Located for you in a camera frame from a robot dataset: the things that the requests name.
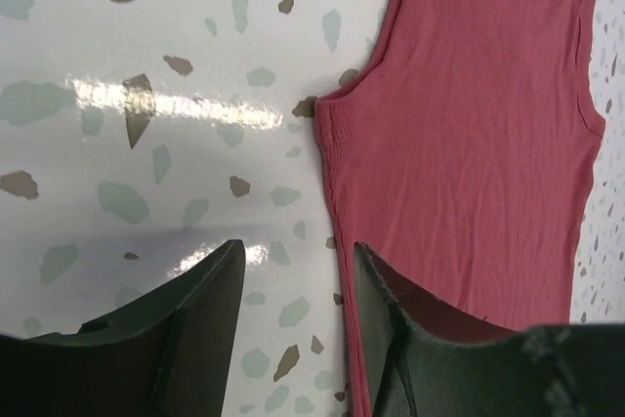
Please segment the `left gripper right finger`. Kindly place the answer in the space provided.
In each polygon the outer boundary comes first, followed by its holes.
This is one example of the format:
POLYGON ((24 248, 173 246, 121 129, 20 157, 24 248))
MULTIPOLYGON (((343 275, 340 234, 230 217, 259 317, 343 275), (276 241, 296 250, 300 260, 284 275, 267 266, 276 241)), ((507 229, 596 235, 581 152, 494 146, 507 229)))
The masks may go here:
POLYGON ((354 247, 357 318, 375 416, 621 416, 624 327, 515 332, 464 313, 354 247))

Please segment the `red tank top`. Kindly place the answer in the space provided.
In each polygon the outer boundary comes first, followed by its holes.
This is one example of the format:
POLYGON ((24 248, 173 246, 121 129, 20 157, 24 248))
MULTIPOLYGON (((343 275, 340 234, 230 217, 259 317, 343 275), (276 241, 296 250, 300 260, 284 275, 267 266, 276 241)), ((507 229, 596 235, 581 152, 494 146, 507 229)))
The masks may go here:
POLYGON ((596 0, 389 0, 366 69, 317 100, 352 408, 373 410, 354 246, 476 318, 569 320, 604 119, 590 94, 596 0))

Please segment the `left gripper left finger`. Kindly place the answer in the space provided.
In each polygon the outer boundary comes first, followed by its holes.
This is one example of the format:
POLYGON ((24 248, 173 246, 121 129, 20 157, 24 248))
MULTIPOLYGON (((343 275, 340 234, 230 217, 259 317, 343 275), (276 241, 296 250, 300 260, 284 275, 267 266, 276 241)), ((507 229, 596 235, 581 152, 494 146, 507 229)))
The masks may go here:
POLYGON ((2 336, 2 415, 220 415, 244 274, 229 240, 74 334, 2 336))

